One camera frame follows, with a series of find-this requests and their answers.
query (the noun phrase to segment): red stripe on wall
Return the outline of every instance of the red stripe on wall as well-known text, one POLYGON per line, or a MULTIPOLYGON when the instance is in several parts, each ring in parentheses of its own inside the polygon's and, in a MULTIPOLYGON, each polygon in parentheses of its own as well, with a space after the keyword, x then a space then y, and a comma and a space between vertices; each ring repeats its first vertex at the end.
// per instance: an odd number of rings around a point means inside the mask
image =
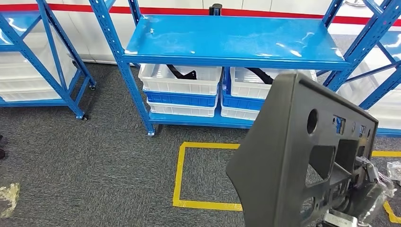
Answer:
MULTIPOLYGON (((89 5, 71 5, 71 4, 49 4, 52 10, 56 11, 73 11, 73 12, 92 12, 89 5)), ((0 11, 34 11, 38 10, 36 4, 7 4, 0 5, 0 11)), ((140 8, 143 14, 170 14, 170 15, 208 15, 208 9, 174 9, 174 8, 140 8)), ((111 13, 130 14, 129 7, 113 6, 111 13)), ((265 12, 244 9, 223 9, 225 16, 243 16, 243 17, 290 17, 290 18, 322 18, 322 15, 315 14, 299 14, 299 13, 279 13, 265 12)), ((334 18, 334 23, 340 24, 356 24, 365 25, 369 18, 366 17, 342 17, 334 18)), ((401 19, 398 19, 394 26, 401 26, 401 19)))

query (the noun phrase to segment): caster wheel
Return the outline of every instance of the caster wheel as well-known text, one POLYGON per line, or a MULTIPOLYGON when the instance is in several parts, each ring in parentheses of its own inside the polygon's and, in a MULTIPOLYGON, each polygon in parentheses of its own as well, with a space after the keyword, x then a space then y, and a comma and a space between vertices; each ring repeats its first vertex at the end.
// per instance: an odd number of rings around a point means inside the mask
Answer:
POLYGON ((6 152, 3 149, 0 149, 0 159, 3 159, 6 156, 6 152))

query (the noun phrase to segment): blue plastic storage bin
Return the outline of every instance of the blue plastic storage bin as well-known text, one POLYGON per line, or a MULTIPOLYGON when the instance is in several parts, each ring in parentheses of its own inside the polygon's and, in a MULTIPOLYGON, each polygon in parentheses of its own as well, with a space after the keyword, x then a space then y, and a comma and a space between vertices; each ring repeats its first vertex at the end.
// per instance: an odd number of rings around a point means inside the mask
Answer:
POLYGON ((157 91, 146 91, 146 90, 143 90, 143 92, 148 97, 148 101, 153 103, 171 103, 179 105, 213 107, 215 105, 216 98, 218 98, 218 94, 215 96, 205 96, 205 95, 157 92, 157 91))
POLYGON ((223 75, 223 106, 247 109, 247 110, 261 110, 264 99, 235 97, 231 95, 231 77, 230 69, 224 69, 223 75))

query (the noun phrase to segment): gray carpet floor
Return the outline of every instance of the gray carpet floor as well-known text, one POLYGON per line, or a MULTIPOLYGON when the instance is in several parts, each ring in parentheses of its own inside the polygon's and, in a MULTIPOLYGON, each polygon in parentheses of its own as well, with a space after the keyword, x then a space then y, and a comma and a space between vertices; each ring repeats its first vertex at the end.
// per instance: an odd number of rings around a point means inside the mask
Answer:
MULTIPOLYGON (((7 150, 0 186, 21 184, 17 207, 0 227, 244 226, 241 212, 173 207, 172 197, 184 141, 240 143, 247 130, 164 126, 149 137, 118 68, 88 68, 98 82, 81 101, 89 121, 75 120, 65 107, 0 109, 7 150)), ((401 150, 401 139, 376 138, 375 149, 401 150)), ((188 148, 181 198, 239 202, 224 172, 233 152, 188 148)), ((394 160, 373 158, 383 172, 394 160)), ((400 194, 390 199, 398 216, 400 194)), ((374 226, 399 225, 382 210, 374 226)))

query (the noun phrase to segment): stacked storage bins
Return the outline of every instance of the stacked storage bins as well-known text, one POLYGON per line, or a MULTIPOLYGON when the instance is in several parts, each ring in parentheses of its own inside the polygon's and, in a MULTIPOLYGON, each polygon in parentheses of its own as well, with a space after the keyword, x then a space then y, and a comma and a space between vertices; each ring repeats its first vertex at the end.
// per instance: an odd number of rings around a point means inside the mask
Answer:
MULTIPOLYGON (((272 79, 284 70, 261 69, 272 79)), ((317 81, 314 70, 299 70, 317 81)), ((247 68, 230 68, 223 77, 221 116, 244 120, 255 120, 270 91, 259 76, 247 68)))
MULTIPOLYGON (((66 85, 69 86, 77 68, 67 55, 67 50, 53 31, 54 42, 59 54, 66 85)), ((40 62, 60 83, 52 51, 43 23, 39 22, 25 37, 24 42, 31 48, 40 62)), ((34 101, 59 99, 59 95, 43 76, 20 52, 2 52, 0 55, 0 101, 34 101)))
POLYGON ((196 71, 196 79, 178 79, 167 65, 141 64, 139 78, 151 112, 213 117, 218 104, 221 67, 175 66, 182 74, 196 71))

